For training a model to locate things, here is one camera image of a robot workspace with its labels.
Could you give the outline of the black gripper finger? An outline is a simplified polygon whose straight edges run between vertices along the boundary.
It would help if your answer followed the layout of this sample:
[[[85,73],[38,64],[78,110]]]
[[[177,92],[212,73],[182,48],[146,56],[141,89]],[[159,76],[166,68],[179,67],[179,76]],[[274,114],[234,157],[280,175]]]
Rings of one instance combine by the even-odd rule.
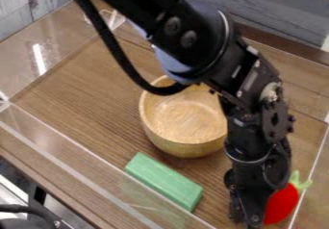
[[[242,223],[246,229],[262,229],[266,204],[274,191],[272,189],[240,188],[232,171],[225,173],[224,184],[230,193],[229,218],[237,224]]]

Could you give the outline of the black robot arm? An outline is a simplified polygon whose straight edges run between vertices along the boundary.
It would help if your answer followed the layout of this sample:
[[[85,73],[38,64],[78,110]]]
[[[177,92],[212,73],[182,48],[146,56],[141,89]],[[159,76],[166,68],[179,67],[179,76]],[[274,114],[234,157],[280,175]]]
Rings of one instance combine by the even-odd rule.
[[[224,178],[230,217],[248,229],[262,229],[270,197],[288,185],[292,151],[288,135],[295,116],[282,80],[261,52],[242,39],[228,13],[190,0],[103,0],[145,31],[173,85],[151,85],[133,66],[91,0],[75,0],[133,81],[157,95],[173,95],[193,84],[218,94],[228,120]]]

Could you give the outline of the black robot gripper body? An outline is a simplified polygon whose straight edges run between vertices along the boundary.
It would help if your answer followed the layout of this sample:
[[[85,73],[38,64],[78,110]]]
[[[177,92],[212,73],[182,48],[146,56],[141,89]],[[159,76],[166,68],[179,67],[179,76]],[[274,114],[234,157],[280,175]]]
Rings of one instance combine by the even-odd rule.
[[[280,73],[257,50],[234,43],[220,55],[208,85],[228,120],[232,169],[225,184],[234,193],[274,192],[290,174],[288,134],[295,122]]]

